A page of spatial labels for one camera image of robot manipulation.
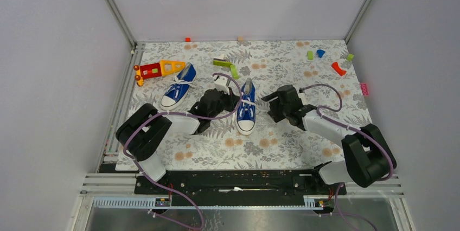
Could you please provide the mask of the blue sneaker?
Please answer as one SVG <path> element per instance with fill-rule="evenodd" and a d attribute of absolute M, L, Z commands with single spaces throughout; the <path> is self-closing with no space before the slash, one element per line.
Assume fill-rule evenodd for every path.
<path fill-rule="evenodd" d="M 183 103 L 191 88 L 195 88 L 194 83 L 197 72 L 194 66 L 188 62 L 186 66 L 174 76 L 173 83 L 163 94 L 160 100 L 160 107 L 165 111 L 172 111 Z"/>
<path fill-rule="evenodd" d="M 241 103 L 234 117 L 235 127 L 242 135 L 250 135 L 256 123 L 255 86 L 251 78 L 247 78 L 241 88 Z"/>

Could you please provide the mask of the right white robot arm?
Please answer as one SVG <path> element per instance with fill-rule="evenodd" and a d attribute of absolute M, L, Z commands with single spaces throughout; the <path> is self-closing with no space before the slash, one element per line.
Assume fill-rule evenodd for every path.
<path fill-rule="evenodd" d="M 353 126 L 328 117 L 325 105 L 307 104 L 306 87 L 295 89 L 293 85 L 279 87 L 262 97 L 269 104 L 269 116 L 275 122 L 284 119 L 302 131 L 315 133 L 342 148 L 344 159 L 316 166 L 316 176 L 311 187 L 318 194 L 325 194 L 333 184 L 354 182 L 366 188 L 374 182 L 390 179 L 397 162 L 380 129 L 374 124 Z"/>

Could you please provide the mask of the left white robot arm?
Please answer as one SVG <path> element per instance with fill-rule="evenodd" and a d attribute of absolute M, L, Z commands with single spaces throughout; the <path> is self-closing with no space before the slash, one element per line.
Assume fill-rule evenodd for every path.
<path fill-rule="evenodd" d="M 196 135 L 207 130 L 213 119 L 223 119 L 239 107 L 240 97 L 210 89 L 186 113 L 160 112 L 152 104 L 142 105 L 116 131 L 123 153 L 133 159 L 140 172 L 149 177 L 148 187 L 157 194 L 168 188 L 166 168 L 156 153 L 169 134 Z"/>

